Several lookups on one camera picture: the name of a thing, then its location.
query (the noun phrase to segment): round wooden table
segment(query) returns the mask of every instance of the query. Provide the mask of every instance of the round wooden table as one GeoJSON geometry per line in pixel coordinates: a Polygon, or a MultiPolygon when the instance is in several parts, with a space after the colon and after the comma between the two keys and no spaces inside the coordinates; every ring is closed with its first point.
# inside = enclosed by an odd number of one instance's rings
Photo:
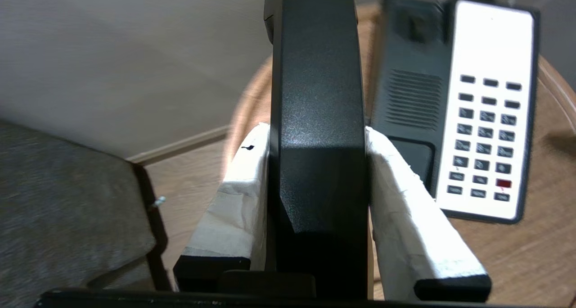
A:
{"type": "MultiPolygon", "coordinates": [[[[358,7],[367,113],[372,109],[373,42],[380,31],[380,18],[376,5],[358,7]]],[[[236,107],[222,172],[247,133],[259,122],[270,122],[271,84],[272,62],[268,59],[236,107]]],[[[567,306],[576,294],[575,127],[576,94],[541,56],[523,220],[512,226],[450,220],[492,278],[490,303],[567,306]]],[[[373,255],[376,262],[376,251],[373,255]]],[[[377,270],[375,264],[374,299],[381,299],[377,270]]]]}

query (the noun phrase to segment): gray fabric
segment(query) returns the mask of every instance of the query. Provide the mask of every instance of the gray fabric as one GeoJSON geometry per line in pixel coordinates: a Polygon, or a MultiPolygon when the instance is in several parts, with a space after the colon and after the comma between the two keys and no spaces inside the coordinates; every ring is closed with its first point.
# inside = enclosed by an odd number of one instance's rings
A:
{"type": "Polygon", "coordinates": [[[130,164],[6,122],[0,197],[3,308],[86,286],[155,244],[130,164]]]}

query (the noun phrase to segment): white paper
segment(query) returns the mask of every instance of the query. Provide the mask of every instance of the white paper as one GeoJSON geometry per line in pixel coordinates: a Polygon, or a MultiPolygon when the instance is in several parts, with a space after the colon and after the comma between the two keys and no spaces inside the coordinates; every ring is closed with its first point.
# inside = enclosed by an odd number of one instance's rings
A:
{"type": "Polygon", "coordinates": [[[245,257],[264,270],[269,132],[261,123],[243,140],[182,255],[245,257]]]}
{"type": "Polygon", "coordinates": [[[387,300],[418,300],[423,279],[486,271],[430,196],[420,177],[383,134],[366,127],[372,169],[372,224],[387,300]]]}

